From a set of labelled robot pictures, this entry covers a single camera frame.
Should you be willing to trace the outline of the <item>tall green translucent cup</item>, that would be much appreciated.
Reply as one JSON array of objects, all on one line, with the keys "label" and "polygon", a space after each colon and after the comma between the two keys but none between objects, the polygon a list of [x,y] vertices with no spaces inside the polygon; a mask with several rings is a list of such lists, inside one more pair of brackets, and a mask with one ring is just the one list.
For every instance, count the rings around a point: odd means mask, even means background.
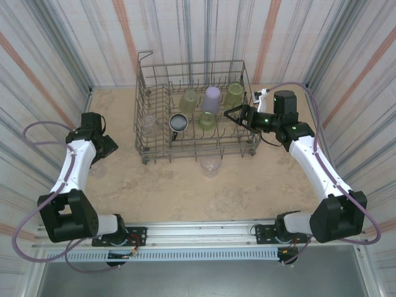
[{"label": "tall green translucent cup", "polygon": [[229,85],[224,106],[225,108],[234,108],[242,104],[244,89],[239,83]]}]

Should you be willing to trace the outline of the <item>purple plastic cup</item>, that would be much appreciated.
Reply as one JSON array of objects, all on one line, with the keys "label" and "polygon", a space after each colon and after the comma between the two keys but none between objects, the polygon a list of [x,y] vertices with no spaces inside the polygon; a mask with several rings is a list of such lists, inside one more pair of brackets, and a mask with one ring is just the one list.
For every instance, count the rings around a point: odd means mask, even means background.
[{"label": "purple plastic cup", "polygon": [[201,110],[217,115],[220,109],[221,92],[217,87],[211,86],[205,92]]}]

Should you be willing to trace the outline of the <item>short green translucent cup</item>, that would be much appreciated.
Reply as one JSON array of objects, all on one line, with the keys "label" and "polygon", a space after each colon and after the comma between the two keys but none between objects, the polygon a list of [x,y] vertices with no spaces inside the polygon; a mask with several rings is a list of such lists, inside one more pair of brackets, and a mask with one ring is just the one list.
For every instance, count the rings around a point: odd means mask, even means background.
[{"label": "short green translucent cup", "polygon": [[216,126],[216,116],[208,111],[204,111],[198,118],[198,125],[202,130],[208,131]]}]

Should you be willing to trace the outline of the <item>frosted pale green cup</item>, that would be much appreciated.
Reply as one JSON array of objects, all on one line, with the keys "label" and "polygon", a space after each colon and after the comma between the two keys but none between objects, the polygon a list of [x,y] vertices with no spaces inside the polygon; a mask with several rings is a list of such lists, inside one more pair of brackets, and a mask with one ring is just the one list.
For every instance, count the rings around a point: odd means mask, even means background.
[{"label": "frosted pale green cup", "polygon": [[193,113],[197,105],[197,94],[194,90],[186,90],[179,102],[179,110],[182,113]]}]

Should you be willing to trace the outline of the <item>clear octagonal plastic cup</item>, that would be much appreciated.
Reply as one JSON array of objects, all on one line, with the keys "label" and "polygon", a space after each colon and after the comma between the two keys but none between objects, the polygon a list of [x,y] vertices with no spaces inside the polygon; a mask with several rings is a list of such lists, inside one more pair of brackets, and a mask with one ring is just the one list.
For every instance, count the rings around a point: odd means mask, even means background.
[{"label": "clear octagonal plastic cup", "polygon": [[157,121],[157,118],[154,115],[146,114],[142,117],[141,121],[143,135],[151,134],[154,132]]}]

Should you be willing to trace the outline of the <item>grey metal sheet panel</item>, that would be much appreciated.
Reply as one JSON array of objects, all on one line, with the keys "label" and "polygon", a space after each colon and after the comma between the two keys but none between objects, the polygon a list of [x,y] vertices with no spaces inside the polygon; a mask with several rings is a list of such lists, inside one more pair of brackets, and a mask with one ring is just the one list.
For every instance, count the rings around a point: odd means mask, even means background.
[{"label": "grey metal sheet panel", "polygon": [[291,265],[272,260],[46,264],[26,297],[390,297],[364,249],[311,246]]}]

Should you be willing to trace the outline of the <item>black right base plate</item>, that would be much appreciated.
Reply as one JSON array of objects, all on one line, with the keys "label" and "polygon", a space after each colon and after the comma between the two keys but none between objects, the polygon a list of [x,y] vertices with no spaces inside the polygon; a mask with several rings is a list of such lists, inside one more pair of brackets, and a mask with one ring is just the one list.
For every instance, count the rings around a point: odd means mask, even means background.
[{"label": "black right base plate", "polygon": [[254,226],[254,231],[257,244],[300,244],[308,241],[306,234],[289,233],[275,224],[258,224]]}]

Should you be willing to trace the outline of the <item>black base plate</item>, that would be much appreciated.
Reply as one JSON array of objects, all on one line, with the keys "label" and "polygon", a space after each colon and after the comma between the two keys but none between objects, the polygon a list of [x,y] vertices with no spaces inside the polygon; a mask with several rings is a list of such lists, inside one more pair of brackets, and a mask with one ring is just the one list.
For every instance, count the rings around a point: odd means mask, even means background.
[{"label": "black base plate", "polygon": [[140,247],[145,246],[147,228],[144,226],[126,227],[125,236],[102,235],[92,240],[93,247]]},{"label": "black base plate", "polygon": [[306,234],[289,233],[275,224],[258,224],[254,226],[254,231],[257,244],[300,244],[308,241]]}]

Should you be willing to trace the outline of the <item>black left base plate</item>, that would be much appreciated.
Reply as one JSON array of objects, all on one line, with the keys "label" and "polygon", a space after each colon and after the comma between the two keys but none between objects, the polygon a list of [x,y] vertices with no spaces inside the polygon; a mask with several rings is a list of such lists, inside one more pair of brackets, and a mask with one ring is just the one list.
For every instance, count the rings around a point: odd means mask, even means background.
[{"label": "black left base plate", "polygon": [[145,246],[147,228],[144,226],[126,227],[125,236],[102,235],[92,240],[93,247],[140,247]]}]

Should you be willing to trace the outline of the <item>aluminium mounting rail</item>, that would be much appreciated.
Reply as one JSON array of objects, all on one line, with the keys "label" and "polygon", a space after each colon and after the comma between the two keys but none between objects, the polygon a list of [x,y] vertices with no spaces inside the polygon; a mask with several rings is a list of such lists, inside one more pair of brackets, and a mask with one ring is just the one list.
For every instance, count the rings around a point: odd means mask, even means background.
[{"label": "aluminium mounting rail", "polygon": [[[147,227],[148,239],[140,249],[160,248],[230,248],[256,246],[253,236],[255,224],[273,225],[274,219],[269,220],[228,220],[228,221],[200,221],[200,222],[144,222],[130,223],[130,227]],[[67,242],[52,243],[45,235],[44,226],[39,226],[38,234],[32,245],[33,251],[61,250],[66,248]],[[86,239],[80,243],[80,249],[114,249],[126,250],[126,246],[93,247],[92,240]]]}]

